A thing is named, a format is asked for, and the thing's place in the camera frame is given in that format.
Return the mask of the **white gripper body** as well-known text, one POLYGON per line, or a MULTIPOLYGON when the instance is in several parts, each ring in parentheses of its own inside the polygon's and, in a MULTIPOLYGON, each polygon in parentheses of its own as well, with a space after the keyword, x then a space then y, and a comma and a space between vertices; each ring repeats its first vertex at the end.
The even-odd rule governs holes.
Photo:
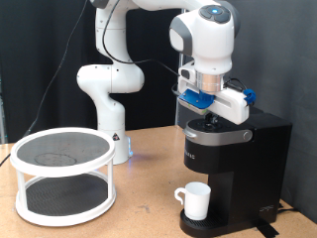
POLYGON ((246 95, 233 89, 223 89, 215 94, 214 102, 208 110, 240 125, 249 118, 249 106, 246 95))

